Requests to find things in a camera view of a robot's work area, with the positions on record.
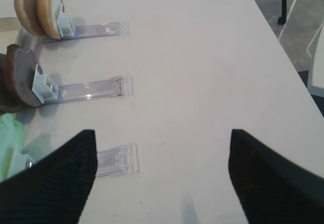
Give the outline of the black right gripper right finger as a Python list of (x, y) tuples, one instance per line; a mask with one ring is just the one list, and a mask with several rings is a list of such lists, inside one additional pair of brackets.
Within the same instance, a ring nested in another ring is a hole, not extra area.
[(229, 176), (248, 223), (323, 223), (323, 178), (242, 129), (233, 129)]

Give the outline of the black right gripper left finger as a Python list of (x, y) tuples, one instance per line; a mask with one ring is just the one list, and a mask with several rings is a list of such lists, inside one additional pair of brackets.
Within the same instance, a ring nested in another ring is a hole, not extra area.
[(94, 130), (1, 182), (1, 223), (78, 223), (97, 172)]

